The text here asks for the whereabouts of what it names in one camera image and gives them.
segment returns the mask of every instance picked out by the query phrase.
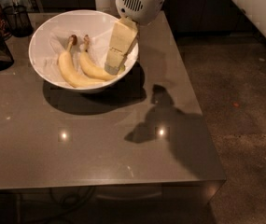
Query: brown concrete floor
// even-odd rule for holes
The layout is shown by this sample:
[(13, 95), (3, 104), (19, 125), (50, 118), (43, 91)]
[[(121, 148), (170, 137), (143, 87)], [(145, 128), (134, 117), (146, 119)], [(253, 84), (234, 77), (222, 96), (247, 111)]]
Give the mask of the brown concrete floor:
[(177, 45), (227, 174), (198, 224), (266, 224), (266, 42), (246, 34)]

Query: robotic hand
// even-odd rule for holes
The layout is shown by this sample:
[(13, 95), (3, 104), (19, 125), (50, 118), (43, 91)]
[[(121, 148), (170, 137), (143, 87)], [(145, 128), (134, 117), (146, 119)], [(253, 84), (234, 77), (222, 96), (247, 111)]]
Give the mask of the robotic hand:
[(122, 18), (129, 18), (139, 25), (148, 25), (159, 14), (164, 0), (116, 0)]

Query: bowl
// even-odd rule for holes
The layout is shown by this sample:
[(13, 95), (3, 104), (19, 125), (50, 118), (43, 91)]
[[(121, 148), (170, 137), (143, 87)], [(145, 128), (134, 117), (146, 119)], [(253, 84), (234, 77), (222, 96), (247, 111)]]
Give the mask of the bowl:
[[(82, 42), (82, 37), (84, 35), (88, 35), (91, 38), (92, 46), (92, 39), (95, 39), (96, 37), (92, 53), (96, 54), (97, 50), (102, 52), (102, 62), (95, 63), (96, 65), (104, 67), (105, 64), (103, 63), (103, 60), (106, 57), (114, 23), (117, 20), (118, 18), (114, 16), (94, 10), (68, 11), (50, 18), (35, 31), (30, 41), (29, 59), (32, 67), (47, 82), (61, 88), (82, 93), (96, 93), (104, 91), (107, 87), (114, 85), (116, 82), (125, 77), (133, 68), (139, 51), (137, 41), (132, 45), (131, 51), (127, 55), (127, 60), (124, 64), (124, 72), (117, 75), (112, 80), (105, 81), (97, 85), (79, 88), (72, 87), (65, 82), (61, 76), (58, 67), (59, 49), (57, 48), (59, 46), (55, 46), (54, 43), (58, 42), (61, 43), (61, 45), (66, 44), (68, 40), (67, 35), (70, 34), (77, 35), (79, 37), (78, 43), (80, 43)], [(75, 60), (74, 55), (75, 67), (77, 71), (84, 76), (79, 65), (76, 65)]]

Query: table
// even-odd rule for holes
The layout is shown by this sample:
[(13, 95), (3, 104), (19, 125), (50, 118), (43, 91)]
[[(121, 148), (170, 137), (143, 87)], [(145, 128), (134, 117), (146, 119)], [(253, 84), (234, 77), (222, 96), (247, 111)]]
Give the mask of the table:
[[(30, 19), (36, 28), (53, 15)], [(223, 185), (226, 176), (163, 12), (141, 28), (132, 72), (97, 94), (40, 78), (28, 59), (29, 42), (7, 41), (15, 62), (0, 72), (0, 189), (96, 186), (106, 193), (113, 186), (158, 185), (168, 197), (206, 204)]]

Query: yellow banana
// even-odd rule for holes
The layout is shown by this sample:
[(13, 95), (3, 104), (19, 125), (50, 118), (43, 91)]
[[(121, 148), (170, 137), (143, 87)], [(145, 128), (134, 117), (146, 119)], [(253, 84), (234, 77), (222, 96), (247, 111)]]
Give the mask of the yellow banana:
[(76, 43), (77, 37), (75, 35), (71, 35), (68, 41), (67, 49), (59, 55), (58, 65), (62, 77), (73, 87), (87, 87), (90, 85), (103, 83), (104, 81), (101, 79), (84, 77), (76, 71), (73, 64), (72, 55), (70, 53), (70, 49)]
[(88, 46), (90, 43), (90, 39), (88, 35), (84, 37), (84, 49), (80, 53), (79, 56), (79, 63), (80, 67), (82, 68), (83, 72), (92, 78), (99, 78), (105, 81), (112, 80), (117, 75), (110, 75), (104, 70), (104, 68), (97, 66), (90, 58), (89, 53), (87, 52)]

